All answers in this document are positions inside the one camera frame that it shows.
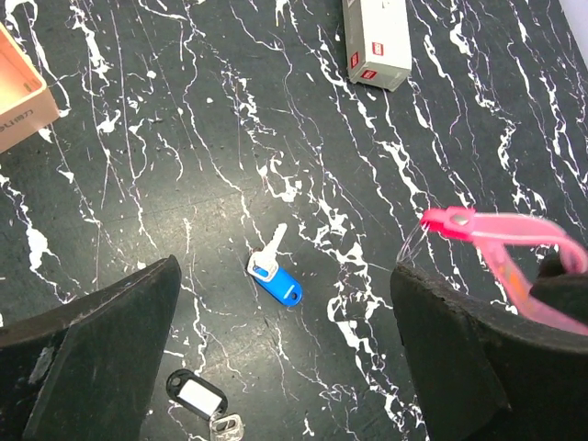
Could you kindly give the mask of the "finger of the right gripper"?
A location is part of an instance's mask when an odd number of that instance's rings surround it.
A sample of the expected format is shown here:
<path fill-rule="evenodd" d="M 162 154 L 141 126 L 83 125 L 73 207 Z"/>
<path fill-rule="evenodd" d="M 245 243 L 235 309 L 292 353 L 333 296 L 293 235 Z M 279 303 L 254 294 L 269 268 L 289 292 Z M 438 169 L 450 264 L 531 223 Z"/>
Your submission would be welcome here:
<path fill-rule="evenodd" d="M 587 312 L 587 274 L 567 272 L 557 253 L 547 254 L 530 295 L 560 312 Z"/>

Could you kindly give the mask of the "key with black tag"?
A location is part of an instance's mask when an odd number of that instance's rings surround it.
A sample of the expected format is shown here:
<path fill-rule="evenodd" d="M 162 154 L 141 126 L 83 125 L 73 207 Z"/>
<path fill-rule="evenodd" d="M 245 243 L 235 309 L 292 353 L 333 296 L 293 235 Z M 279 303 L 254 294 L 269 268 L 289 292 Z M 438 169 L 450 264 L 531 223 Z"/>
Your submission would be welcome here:
<path fill-rule="evenodd" d="M 168 376 L 165 389 L 172 401 L 208 423 L 211 440 L 243 440 L 243 420 L 237 413 L 228 414 L 228 398 L 218 387 L 181 368 Z"/>

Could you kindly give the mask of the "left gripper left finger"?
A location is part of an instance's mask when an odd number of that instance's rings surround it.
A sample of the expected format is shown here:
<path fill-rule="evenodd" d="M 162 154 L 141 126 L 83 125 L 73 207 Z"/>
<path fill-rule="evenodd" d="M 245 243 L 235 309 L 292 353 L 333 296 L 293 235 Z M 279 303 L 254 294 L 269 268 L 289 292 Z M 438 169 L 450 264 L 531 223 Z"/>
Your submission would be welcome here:
<path fill-rule="evenodd" d="M 170 255 L 3 327 L 2 439 L 139 439 L 180 282 Z"/>

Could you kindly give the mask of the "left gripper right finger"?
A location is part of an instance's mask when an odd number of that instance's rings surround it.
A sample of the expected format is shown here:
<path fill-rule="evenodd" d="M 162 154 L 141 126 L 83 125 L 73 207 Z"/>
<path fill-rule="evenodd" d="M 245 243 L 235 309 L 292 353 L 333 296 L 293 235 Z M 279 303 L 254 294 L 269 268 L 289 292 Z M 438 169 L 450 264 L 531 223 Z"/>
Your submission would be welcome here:
<path fill-rule="evenodd" d="M 433 440 L 584 440 L 587 339 L 399 264 L 390 295 Z"/>

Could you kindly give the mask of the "pink strap keyring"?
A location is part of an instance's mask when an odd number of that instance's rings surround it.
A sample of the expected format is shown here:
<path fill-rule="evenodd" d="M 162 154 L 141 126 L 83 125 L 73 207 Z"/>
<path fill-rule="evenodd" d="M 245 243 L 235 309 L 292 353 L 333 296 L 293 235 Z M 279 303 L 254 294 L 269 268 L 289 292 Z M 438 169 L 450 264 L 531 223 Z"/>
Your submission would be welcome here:
<path fill-rule="evenodd" d="M 420 244 L 431 232 L 475 246 L 505 289 L 508 299 L 527 319 L 569 333 L 587 335 L 585 324 L 530 295 L 531 283 L 507 250 L 509 246 L 555 245 L 566 271 L 585 273 L 587 252 L 555 222 L 538 216 L 485 213 L 456 206 L 428 209 L 397 254 L 397 262 L 412 262 L 420 251 Z"/>

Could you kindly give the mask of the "key with blue tag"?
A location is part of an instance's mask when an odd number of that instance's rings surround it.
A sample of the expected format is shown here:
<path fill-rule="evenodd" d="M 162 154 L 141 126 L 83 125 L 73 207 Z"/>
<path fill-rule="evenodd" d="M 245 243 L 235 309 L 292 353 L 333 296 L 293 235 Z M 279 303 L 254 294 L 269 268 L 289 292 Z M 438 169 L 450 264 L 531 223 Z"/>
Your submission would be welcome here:
<path fill-rule="evenodd" d="M 276 227 L 271 240 L 254 251 L 247 262 L 247 272 L 275 300 L 286 307 L 298 305 L 303 298 L 300 283 L 277 262 L 277 249 L 288 229 L 286 223 Z"/>

